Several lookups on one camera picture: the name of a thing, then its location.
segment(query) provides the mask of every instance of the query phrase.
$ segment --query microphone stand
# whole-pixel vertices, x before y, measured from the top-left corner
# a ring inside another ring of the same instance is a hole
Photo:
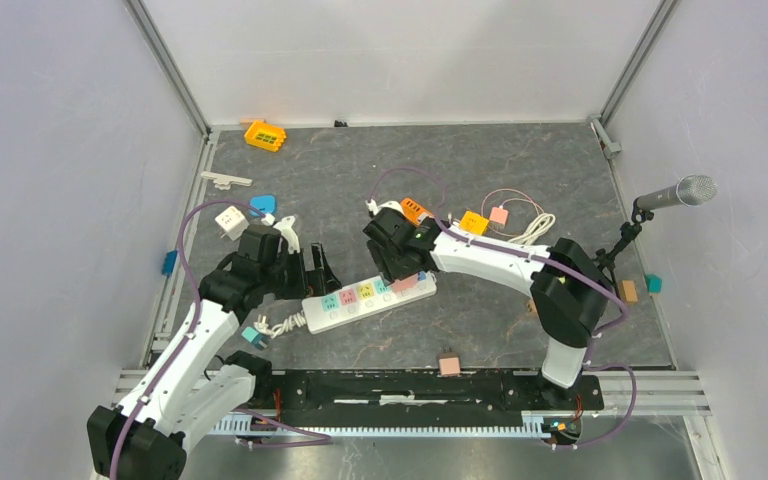
[[[625,222],[620,227],[620,239],[614,244],[614,248],[610,252],[606,252],[604,248],[596,250],[596,258],[593,259],[596,262],[596,267],[600,271],[608,270],[611,276],[611,284],[614,286],[614,292],[619,295],[619,287],[617,285],[617,277],[614,273],[616,268],[616,258],[623,250],[626,249],[631,242],[633,242],[640,232],[643,231],[643,223],[655,218],[655,214],[649,210],[642,210],[637,206],[637,200],[634,201],[631,212],[631,222]]]

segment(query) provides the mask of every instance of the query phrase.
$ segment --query blue outlet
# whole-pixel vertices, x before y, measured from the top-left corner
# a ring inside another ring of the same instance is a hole
[[[322,309],[326,312],[330,312],[331,310],[336,310],[340,307],[340,302],[337,300],[337,295],[332,293],[331,295],[326,295],[322,297]]]
[[[381,280],[380,278],[376,278],[373,283],[375,285],[375,293],[378,293],[379,295],[390,291],[390,287],[384,285],[384,280]]]

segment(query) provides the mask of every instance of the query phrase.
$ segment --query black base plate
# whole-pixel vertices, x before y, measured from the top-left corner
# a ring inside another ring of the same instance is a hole
[[[267,385],[281,392],[281,420],[299,427],[520,426],[523,410],[574,411],[579,395],[585,410],[605,408],[595,376],[582,375],[564,390],[537,372],[508,369],[468,370],[457,377],[441,377],[437,370],[286,370],[273,373]],[[381,405],[382,395],[445,403]]]

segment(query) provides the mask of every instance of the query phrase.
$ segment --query white wall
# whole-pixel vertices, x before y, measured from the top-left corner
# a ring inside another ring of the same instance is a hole
[[[208,121],[582,120],[657,0],[146,0]]]
[[[199,142],[122,2],[0,1],[0,479],[89,476]]]
[[[768,478],[768,2],[682,2],[609,132],[626,198],[687,174],[719,184],[710,204],[658,212],[640,243],[734,478]]]

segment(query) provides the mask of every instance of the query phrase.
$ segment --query gray marble tabletop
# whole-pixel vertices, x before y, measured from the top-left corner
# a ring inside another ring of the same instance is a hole
[[[524,191],[557,216],[541,244],[568,237],[592,253],[613,245],[623,222],[609,166],[587,124],[294,129],[287,134],[281,150],[272,153],[247,145],[243,132],[222,132],[211,170],[252,178],[254,184],[230,191],[209,186],[205,200],[275,195],[277,215],[298,216],[302,246],[322,242],[343,284],[377,273],[361,231],[368,222],[364,200],[380,173],[395,166],[437,175],[447,187],[445,211],[458,218],[467,209],[478,211],[492,190]],[[400,172],[382,182],[376,198],[406,196],[434,205],[440,191],[421,176]],[[509,197],[492,198],[497,203]],[[533,208],[524,202],[508,208],[505,231],[521,233],[534,218]],[[213,219],[222,210],[209,207],[198,221],[190,263],[199,278],[236,249],[234,242],[219,237]],[[620,279],[635,281],[641,301],[631,306],[624,325],[598,341],[594,363],[668,365],[669,351],[634,249],[620,257],[617,271]],[[434,366],[437,355],[451,348],[466,367],[540,366],[547,336],[538,318],[527,314],[524,295],[460,274],[438,274],[437,280],[433,297],[318,335],[294,330],[258,354],[276,368],[418,368]],[[176,325],[191,301],[185,289]],[[299,310],[299,301],[275,301],[259,313],[277,322]],[[602,321],[617,314],[609,306]],[[235,335],[220,354],[238,349],[256,352]]]

